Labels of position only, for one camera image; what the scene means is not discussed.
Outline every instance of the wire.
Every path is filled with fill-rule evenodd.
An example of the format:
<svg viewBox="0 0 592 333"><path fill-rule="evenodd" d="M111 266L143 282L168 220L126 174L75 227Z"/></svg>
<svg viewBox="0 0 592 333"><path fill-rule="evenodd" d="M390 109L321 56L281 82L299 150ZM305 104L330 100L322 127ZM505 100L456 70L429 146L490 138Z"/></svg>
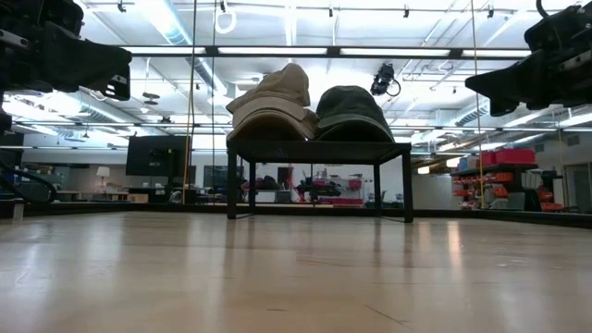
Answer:
<svg viewBox="0 0 592 333"><path fill-rule="evenodd" d="M549 13L547 13L545 8L543 8L543 0L536 0L536 11L538 11L538 14L540 14L540 16L543 17L543 19L549 17Z"/></svg>
<svg viewBox="0 0 592 333"><path fill-rule="evenodd" d="M6 188L9 191L15 193L16 196L18 196L19 198L24 200L26 203L50 204L56 200L56 197L57 197L56 188L49 181L39 178L34 175L30 175L30 174L23 172L23 171L14 170L10 166L7 166L6 164L4 164L2 161L0 161L0 169L4 170L3 176L5 174L13 174L13 175L17 175L17 176L22 176L22 177L28 178L30 180L37 181L37 182L41 183L42 185L44 185L44 187L46 187L49 190L49 196L47 197L46 200L37 200L37 199L31 198L27 194L19 191L19 189L13 183L8 181L4 177L0 177L0 187Z"/></svg>
<svg viewBox="0 0 592 333"><path fill-rule="evenodd" d="M477 33L475 30L475 1L471 0L471 15L472 15L472 24L473 24L473 48L477 49ZM475 54L475 75L478 75L477 70L477 52ZM480 109L479 107L479 94L475 93L475 98L477 101L477 110ZM477 129L479 133L481 133L481 115L477 113ZM483 150L481 149L481 140L479 140L479 183L481 184L481 208L485 208L485 195L484 195L484 184L483 184Z"/></svg>
<svg viewBox="0 0 592 333"><path fill-rule="evenodd" d="M193 41L191 43L191 82L189 87L189 107L187 108L187 138L185 140L185 172L183 172L183 189L181 203L185 204L185 184L189 182L187 177L189 176L189 171L191 171L191 147L190 142L193 139L193 133L195 131L195 106L193 105L193 80L195 79L195 32L197 29L197 0L193 0ZM190 127L190 115L192 116L192 123L191 123L191 136L189 133Z"/></svg>
<svg viewBox="0 0 592 333"><path fill-rule="evenodd" d="M393 82L396 83L397 86L399 86L399 90L395 94L390 94L389 92L387 92L387 95L390 97L397 97L397 96L399 96L399 94L401 93L401 90L402 90L401 84L396 79L394 79Z"/></svg>

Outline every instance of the lamp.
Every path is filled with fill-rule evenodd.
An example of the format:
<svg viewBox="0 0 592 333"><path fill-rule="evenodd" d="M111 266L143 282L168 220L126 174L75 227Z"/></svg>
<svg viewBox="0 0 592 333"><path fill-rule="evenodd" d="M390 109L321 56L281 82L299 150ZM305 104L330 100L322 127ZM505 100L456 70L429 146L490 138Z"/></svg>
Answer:
<svg viewBox="0 0 592 333"><path fill-rule="evenodd" d="M105 177L109 177L111 175L111 170L109 169L109 166L99 166L99 168L96 170L96 175L97 177L101 178L101 188L103 189L103 192L105 193L106 197L107 188L105 186Z"/></svg>

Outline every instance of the red bin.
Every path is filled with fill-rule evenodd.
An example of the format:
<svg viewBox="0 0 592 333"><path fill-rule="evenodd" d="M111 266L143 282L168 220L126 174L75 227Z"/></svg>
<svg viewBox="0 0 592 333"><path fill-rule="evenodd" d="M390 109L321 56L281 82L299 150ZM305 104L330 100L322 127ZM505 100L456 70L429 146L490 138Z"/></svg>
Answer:
<svg viewBox="0 0 592 333"><path fill-rule="evenodd" d="M534 164L535 152L530 149L505 149L495 152L497 164Z"/></svg>

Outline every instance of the pipe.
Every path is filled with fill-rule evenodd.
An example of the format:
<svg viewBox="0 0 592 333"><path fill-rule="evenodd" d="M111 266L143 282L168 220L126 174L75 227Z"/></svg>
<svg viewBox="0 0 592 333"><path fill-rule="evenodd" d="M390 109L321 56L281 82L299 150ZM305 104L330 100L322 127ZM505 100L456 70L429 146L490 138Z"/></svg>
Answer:
<svg viewBox="0 0 592 333"><path fill-rule="evenodd" d="M144 0L137 6L140 6L143 15L148 18L169 43L192 45L190 35L183 26L170 0ZM185 60L191 65L191 58ZM235 89L232 87L232 83L223 82L205 62L205 59L197 57L195 60L193 69L203 83L218 94L231 94L233 96Z"/></svg>

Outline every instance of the fluorescent light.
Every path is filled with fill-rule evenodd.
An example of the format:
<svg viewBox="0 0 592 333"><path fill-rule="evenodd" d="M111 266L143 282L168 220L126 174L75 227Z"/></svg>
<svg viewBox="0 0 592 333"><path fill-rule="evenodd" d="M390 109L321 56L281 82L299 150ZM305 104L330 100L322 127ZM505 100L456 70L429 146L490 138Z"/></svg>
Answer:
<svg viewBox="0 0 592 333"><path fill-rule="evenodd" d="M544 134L531 135L531 136L529 136L529 137L525 137L525 138L523 138L523 139L516 140L514 143L525 143L525 142L529 142L529 141L532 141L532 140L534 140L534 139L536 139L536 138L540 138L540 137L541 137L541 136L543 136L543 135L544 135Z"/></svg>
<svg viewBox="0 0 592 333"><path fill-rule="evenodd" d="M401 48L342 48L344 56L449 56L450 50L444 49L401 49Z"/></svg>
<svg viewBox="0 0 592 333"><path fill-rule="evenodd" d="M527 132L552 132L557 129L532 129L532 128L503 128L503 131L527 131Z"/></svg>
<svg viewBox="0 0 592 333"><path fill-rule="evenodd" d="M528 50L465 50L462 56L475 57L527 57L531 53Z"/></svg>
<svg viewBox="0 0 592 333"><path fill-rule="evenodd" d="M110 127L131 127L133 123L83 123L83 126L93 126L93 127L102 127L102 126L110 126Z"/></svg>
<svg viewBox="0 0 592 333"><path fill-rule="evenodd" d="M196 55L204 55L205 47L191 46L124 46L124 50L130 51L133 55L177 55L177 56L190 56L192 50L195 50Z"/></svg>
<svg viewBox="0 0 592 333"><path fill-rule="evenodd" d="M564 129L565 132L592 132L592 129L585 129L585 128L569 128Z"/></svg>
<svg viewBox="0 0 592 333"><path fill-rule="evenodd" d="M391 130L435 130L434 126L389 126Z"/></svg>
<svg viewBox="0 0 592 333"><path fill-rule="evenodd" d="M30 146L0 146L0 149L32 149Z"/></svg>
<svg viewBox="0 0 592 333"><path fill-rule="evenodd" d="M42 125L42 126L76 126L73 122L59 122L59 121L16 121L17 125Z"/></svg>
<svg viewBox="0 0 592 333"><path fill-rule="evenodd" d="M221 55L326 55L326 47L218 47Z"/></svg>
<svg viewBox="0 0 592 333"><path fill-rule="evenodd" d="M446 161L446 167L457 167L459 165L459 163L461 163L460 157L452 158L452 159Z"/></svg>
<svg viewBox="0 0 592 333"><path fill-rule="evenodd" d="M31 127L24 126L24 125L16 125L16 126L22 128L22 129L25 129L25 130L33 130L33 131L39 132L41 134L54 135L54 136L57 135L57 132L55 130L47 128L45 126L39 126L39 125L32 125Z"/></svg>
<svg viewBox="0 0 592 333"><path fill-rule="evenodd" d="M563 120L559 125L560 127L569 127L573 125L587 123L588 121L592 121L592 113L571 117L567 120Z"/></svg>
<svg viewBox="0 0 592 333"><path fill-rule="evenodd" d="M55 149L55 150L66 150L72 149L73 147L33 147L33 149Z"/></svg>
<svg viewBox="0 0 592 333"><path fill-rule="evenodd" d="M464 130L464 131L476 131L476 130L481 130L482 132L484 131L492 131L495 130L494 128L478 128L478 127L445 127L442 128L442 130Z"/></svg>
<svg viewBox="0 0 592 333"><path fill-rule="evenodd" d="M167 123L149 123L149 124L140 124L142 127L156 127L156 128L186 128L187 124L167 124Z"/></svg>
<svg viewBox="0 0 592 333"><path fill-rule="evenodd" d="M436 153L436 155L441 155L441 156L465 156L466 153Z"/></svg>

